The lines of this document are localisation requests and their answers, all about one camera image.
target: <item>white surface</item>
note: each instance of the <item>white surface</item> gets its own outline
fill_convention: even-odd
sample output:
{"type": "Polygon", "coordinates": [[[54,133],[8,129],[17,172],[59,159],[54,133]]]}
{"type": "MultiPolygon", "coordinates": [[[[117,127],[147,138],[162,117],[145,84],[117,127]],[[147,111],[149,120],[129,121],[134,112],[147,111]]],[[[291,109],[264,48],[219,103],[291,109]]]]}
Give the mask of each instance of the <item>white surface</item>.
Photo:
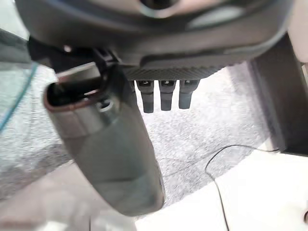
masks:
{"type": "Polygon", "coordinates": [[[24,39],[28,38],[28,31],[19,17],[13,0],[0,0],[0,19],[1,29],[24,39]]]}
{"type": "Polygon", "coordinates": [[[308,0],[297,0],[289,35],[297,59],[308,63],[308,0]]]}
{"type": "Polygon", "coordinates": [[[66,164],[1,204],[0,231],[136,231],[75,164],[66,164]]]}
{"type": "MultiPolygon", "coordinates": [[[[307,231],[308,158],[254,151],[219,177],[232,231],[307,231]]],[[[137,222],[138,231],[225,231],[213,183],[137,222]]]]}

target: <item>black stand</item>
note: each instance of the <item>black stand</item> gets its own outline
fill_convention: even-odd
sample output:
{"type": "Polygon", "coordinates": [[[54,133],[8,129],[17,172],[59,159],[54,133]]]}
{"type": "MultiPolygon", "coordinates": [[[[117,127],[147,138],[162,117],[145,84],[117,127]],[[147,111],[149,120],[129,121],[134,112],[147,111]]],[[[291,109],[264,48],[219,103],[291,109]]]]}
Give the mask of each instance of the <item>black stand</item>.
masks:
{"type": "Polygon", "coordinates": [[[289,36],[249,63],[263,111],[283,152],[308,156],[308,86],[289,36]]]}

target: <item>gray carpet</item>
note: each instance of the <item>gray carpet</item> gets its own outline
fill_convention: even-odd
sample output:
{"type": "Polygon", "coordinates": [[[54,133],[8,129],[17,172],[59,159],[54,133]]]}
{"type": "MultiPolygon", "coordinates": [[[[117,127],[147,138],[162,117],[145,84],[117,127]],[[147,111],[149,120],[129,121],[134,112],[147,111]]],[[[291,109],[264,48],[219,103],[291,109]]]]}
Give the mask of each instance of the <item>gray carpet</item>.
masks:
{"type": "MultiPolygon", "coordinates": [[[[1,134],[2,200],[70,160],[41,103],[44,86],[53,81],[52,70],[40,67],[31,90],[1,134]]],[[[139,92],[138,99],[142,107],[139,92]]],[[[214,150],[234,143],[259,146],[269,136],[245,64],[203,79],[190,110],[180,110],[177,104],[178,87],[172,111],[160,111],[157,83],[154,113],[142,114],[164,175],[166,206],[210,182],[204,166],[214,150]]],[[[210,169],[217,177],[250,153],[243,148],[226,150],[210,169]]]]}

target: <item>black cable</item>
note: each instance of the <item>black cable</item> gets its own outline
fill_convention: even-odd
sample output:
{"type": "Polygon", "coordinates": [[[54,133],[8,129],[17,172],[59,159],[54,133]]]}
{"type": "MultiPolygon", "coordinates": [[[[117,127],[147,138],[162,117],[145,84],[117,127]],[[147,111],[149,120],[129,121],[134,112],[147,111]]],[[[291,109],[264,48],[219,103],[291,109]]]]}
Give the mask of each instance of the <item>black cable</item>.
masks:
{"type": "Polygon", "coordinates": [[[221,196],[221,193],[220,193],[220,189],[219,189],[219,186],[216,182],[216,179],[215,177],[212,176],[211,173],[209,173],[207,171],[207,168],[209,166],[209,164],[211,163],[211,161],[218,155],[220,154],[223,150],[225,149],[228,149],[228,148],[231,148],[231,147],[244,147],[244,148],[248,148],[248,149],[252,149],[252,150],[258,150],[258,151],[261,151],[261,152],[267,152],[267,153],[273,153],[273,152],[277,152],[279,151],[279,149],[275,149],[275,150],[262,150],[262,149],[258,149],[258,148],[255,148],[255,147],[252,147],[252,146],[249,146],[249,145],[243,145],[243,144],[232,144],[232,145],[228,145],[228,146],[225,146],[225,147],[222,147],[218,152],[216,152],[210,159],[209,161],[207,162],[206,166],[205,166],[205,173],[213,180],[213,182],[215,183],[215,186],[217,188],[217,191],[218,191],[218,195],[219,195],[219,200],[220,200],[220,205],[221,205],[221,210],[222,210],[222,214],[223,214],[223,218],[224,218],[224,221],[225,221],[225,224],[226,224],[226,228],[227,228],[227,231],[230,231],[229,229],[229,225],[228,225],[228,221],[227,221],[227,216],[226,216],[226,212],[225,212],[225,207],[224,207],[224,204],[223,204],[223,201],[222,201],[222,196],[221,196]]]}
{"type": "MultiPolygon", "coordinates": [[[[220,192],[220,189],[219,189],[219,186],[216,182],[216,179],[215,177],[212,176],[211,173],[209,173],[207,171],[207,168],[208,166],[210,165],[210,163],[213,161],[213,159],[215,159],[216,156],[218,156],[222,151],[224,151],[225,149],[228,149],[228,148],[231,148],[231,147],[243,147],[243,148],[248,148],[248,149],[252,149],[252,150],[257,150],[257,151],[261,151],[261,152],[266,152],[266,153],[273,153],[273,152],[277,152],[279,151],[279,149],[275,149],[275,150],[263,150],[263,149],[259,149],[259,148],[255,148],[253,146],[249,146],[249,145],[244,145],[244,144],[232,144],[232,145],[227,145],[227,146],[224,146],[214,152],[216,152],[209,160],[208,162],[206,163],[206,166],[205,166],[205,174],[207,174],[214,182],[216,188],[217,188],[217,191],[218,191],[218,195],[219,195],[219,200],[220,200],[220,205],[221,205],[221,210],[222,210],[222,214],[223,214],[223,217],[224,217],[224,221],[225,221],[225,224],[226,224],[226,228],[227,228],[227,231],[230,231],[230,228],[229,228],[229,225],[228,225],[228,221],[227,221],[227,216],[226,216],[226,211],[225,211],[225,207],[224,207],[224,204],[223,204],[223,200],[222,200],[222,196],[221,196],[221,192],[220,192]]],[[[178,160],[178,159],[174,159],[174,158],[161,158],[161,160],[173,160],[173,161],[179,161],[179,162],[183,162],[183,163],[186,163],[186,164],[190,164],[184,168],[181,168],[179,169],[178,171],[174,172],[174,173],[171,173],[169,175],[165,175],[163,177],[170,177],[170,176],[173,176],[181,171],[184,171],[186,170],[188,167],[191,167],[195,164],[198,164],[200,161],[204,160],[205,158],[207,158],[207,156],[204,156],[204,157],[201,157],[199,160],[196,160],[196,161],[183,161],[183,160],[178,160]]]]}

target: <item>white floor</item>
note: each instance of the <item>white floor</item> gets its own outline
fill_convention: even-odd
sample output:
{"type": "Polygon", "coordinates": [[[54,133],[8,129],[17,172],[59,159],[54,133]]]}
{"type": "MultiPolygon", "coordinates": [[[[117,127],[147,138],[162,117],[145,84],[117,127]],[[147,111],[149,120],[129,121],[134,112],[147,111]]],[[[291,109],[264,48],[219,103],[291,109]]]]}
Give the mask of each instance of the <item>white floor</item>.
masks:
{"type": "MultiPolygon", "coordinates": [[[[254,151],[218,178],[230,230],[308,230],[303,221],[307,176],[308,158],[254,151]]],[[[90,220],[92,231],[135,230],[133,220],[111,210],[74,164],[60,167],[0,207],[0,230],[4,223],[47,223],[53,231],[87,231],[90,220]]],[[[136,226],[138,231],[226,230],[213,183],[136,226]]]]}
{"type": "MultiPolygon", "coordinates": [[[[218,179],[232,231],[307,231],[308,158],[254,151],[218,179]]],[[[213,183],[137,222],[139,231],[226,230],[213,183]]]]}

